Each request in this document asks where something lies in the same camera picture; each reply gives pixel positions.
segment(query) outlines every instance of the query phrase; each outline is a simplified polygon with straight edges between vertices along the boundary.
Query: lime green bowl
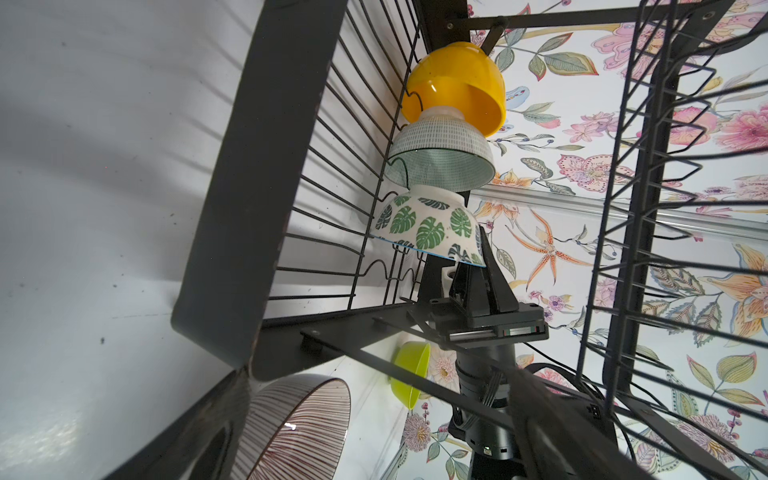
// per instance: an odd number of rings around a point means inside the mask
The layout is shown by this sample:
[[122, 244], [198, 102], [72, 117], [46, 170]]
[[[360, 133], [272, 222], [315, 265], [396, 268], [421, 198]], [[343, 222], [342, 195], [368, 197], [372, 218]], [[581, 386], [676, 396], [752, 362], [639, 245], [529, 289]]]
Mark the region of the lime green bowl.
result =
[[[429, 369], [429, 344], [427, 342], [403, 343], [395, 357], [395, 365], [425, 378]], [[408, 410], [416, 407], [421, 393], [419, 390], [395, 379], [392, 379], [391, 387], [392, 393], [408, 407]]]

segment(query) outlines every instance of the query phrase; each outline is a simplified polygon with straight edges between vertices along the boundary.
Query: floral wallpaper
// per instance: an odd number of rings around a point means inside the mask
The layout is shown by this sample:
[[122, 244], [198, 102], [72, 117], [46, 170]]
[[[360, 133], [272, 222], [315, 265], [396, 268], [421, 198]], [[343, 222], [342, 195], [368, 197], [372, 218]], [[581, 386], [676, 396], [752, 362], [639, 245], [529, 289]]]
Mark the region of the floral wallpaper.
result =
[[[468, 13], [482, 17], [529, 15], [636, 4], [628, 0], [471, 0]], [[766, 11], [768, 0], [737, 0], [708, 38], [723, 41], [747, 33]], [[508, 90], [506, 123], [488, 139], [498, 171], [493, 184], [581, 197], [605, 196], [633, 30], [634, 24], [624, 23], [506, 31], [492, 52]], [[653, 38], [651, 33], [649, 26], [643, 40], [650, 51], [657, 51], [661, 33]], [[472, 32], [472, 41], [480, 45], [486, 35], [486, 31]], [[718, 74], [707, 82], [704, 91], [717, 93], [746, 81], [768, 78], [768, 63], [761, 60], [766, 47], [768, 35], [713, 59], [709, 66], [716, 68]], [[699, 63], [703, 60], [692, 59]], [[642, 64], [638, 62], [635, 77], [647, 67]], [[695, 91], [707, 81], [707, 75], [700, 71], [683, 77], [680, 89]], [[679, 108], [674, 119], [692, 121], [698, 117], [695, 123], [706, 128], [706, 133], [699, 136], [696, 128], [674, 128], [670, 150], [693, 144], [691, 154], [715, 154], [768, 146], [767, 94], [768, 89], [757, 88], [717, 96], [704, 114], [702, 104]], [[635, 142], [641, 127], [641, 122], [635, 121], [622, 140]], [[634, 175], [635, 158], [628, 158], [619, 173]], [[691, 192], [700, 199], [768, 201], [766, 159], [768, 153], [711, 161], [695, 175], [666, 185]], [[690, 171], [687, 165], [669, 164], [666, 177], [678, 179]], [[617, 180], [619, 184], [627, 182], [623, 177]], [[664, 191], [664, 200], [687, 198], [690, 196]], [[716, 217], [768, 221], [765, 207], [706, 206], [688, 210]]]
[[[609, 315], [594, 316], [588, 332], [584, 331], [583, 317], [600, 217], [476, 196], [470, 198], [469, 209], [488, 233], [494, 255], [515, 295], [545, 309], [550, 338], [533, 346], [557, 361], [575, 366], [583, 335], [593, 343], [604, 345]], [[725, 265], [768, 271], [768, 243], [756, 240], [697, 233], [686, 240], [658, 240], [654, 252], [684, 260], [714, 258]], [[601, 264], [616, 264], [620, 256], [620, 251], [608, 247]], [[762, 341], [768, 339], [768, 276], [653, 269], [648, 284], [680, 294], [680, 298], [672, 301], [646, 298], [646, 308], [657, 315]], [[616, 286], [613, 280], [601, 280], [595, 302], [612, 306]], [[443, 352], [437, 346], [432, 348], [429, 378], [457, 389], [455, 354]], [[527, 346], [517, 345], [516, 351], [519, 366], [548, 362]], [[671, 371], [644, 363], [638, 363], [638, 369], [697, 389], [705, 399], [636, 377], [638, 385], [653, 393], [668, 409], [717, 432], [758, 462], [768, 465], [766, 423], [711, 401], [717, 398], [735, 402], [768, 420], [768, 351], [690, 330], [649, 326], [641, 327], [638, 351], [669, 366]], [[584, 374], [591, 379], [601, 379], [602, 357], [588, 353]], [[537, 375], [568, 385], [565, 378], [551, 369], [543, 369]], [[642, 392], [634, 393], [648, 398]], [[465, 478], [465, 467], [460, 465], [468, 462], [470, 455], [464, 453], [468, 451], [466, 445], [447, 434], [445, 428], [450, 418], [450, 406], [424, 396], [406, 423], [402, 464], [391, 478]], [[740, 478], [764, 478], [698, 429], [670, 420]], [[625, 425], [660, 441], [645, 425], [629, 419], [625, 419]], [[632, 440], [628, 445], [619, 435], [619, 449], [622, 452], [633, 449], [638, 463], [659, 478], [699, 478], [689, 465], [681, 464], [649, 444]]]

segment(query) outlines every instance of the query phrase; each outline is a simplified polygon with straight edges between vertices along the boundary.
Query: yellow bowl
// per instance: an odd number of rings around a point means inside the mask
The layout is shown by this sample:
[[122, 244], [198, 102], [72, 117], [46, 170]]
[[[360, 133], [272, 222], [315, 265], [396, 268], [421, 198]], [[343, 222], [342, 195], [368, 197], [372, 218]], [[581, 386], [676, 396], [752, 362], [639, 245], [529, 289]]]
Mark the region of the yellow bowl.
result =
[[419, 119], [422, 106], [458, 108], [464, 119], [489, 137], [504, 124], [504, 78], [496, 64], [475, 44], [457, 41], [424, 57], [408, 78], [410, 96], [402, 99], [409, 122]]
[[[403, 343], [395, 357], [395, 365], [422, 378], [426, 377], [429, 369], [429, 344], [427, 342]], [[408, 410], [413, 410], [421, 392], [395, 379], [392, 379], [391, 387], [395, 397], [408, 407]]]

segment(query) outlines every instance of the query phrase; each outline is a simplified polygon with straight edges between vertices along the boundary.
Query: bowl with green leaf print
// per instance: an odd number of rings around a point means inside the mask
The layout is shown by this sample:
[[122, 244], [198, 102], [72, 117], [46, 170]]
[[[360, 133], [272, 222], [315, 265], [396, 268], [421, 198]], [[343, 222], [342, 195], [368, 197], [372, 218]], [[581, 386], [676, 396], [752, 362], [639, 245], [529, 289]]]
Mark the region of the bowl with green leaf print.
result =
[[485, 266], [480, 226], [459, 194], [415, 185], [388, 202], [374, 221], [374, 237], [429, 255]]

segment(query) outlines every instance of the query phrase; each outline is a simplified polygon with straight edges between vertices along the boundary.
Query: brown striped bowl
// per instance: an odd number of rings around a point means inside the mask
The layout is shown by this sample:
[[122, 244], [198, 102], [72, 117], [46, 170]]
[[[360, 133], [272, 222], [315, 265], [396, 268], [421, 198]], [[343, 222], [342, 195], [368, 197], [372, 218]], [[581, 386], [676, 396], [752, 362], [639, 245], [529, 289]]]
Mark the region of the brown striped bowl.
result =
[[231, 480], [332, 480], [351, 409], [341, 379], [302, 373], [250, 400]]

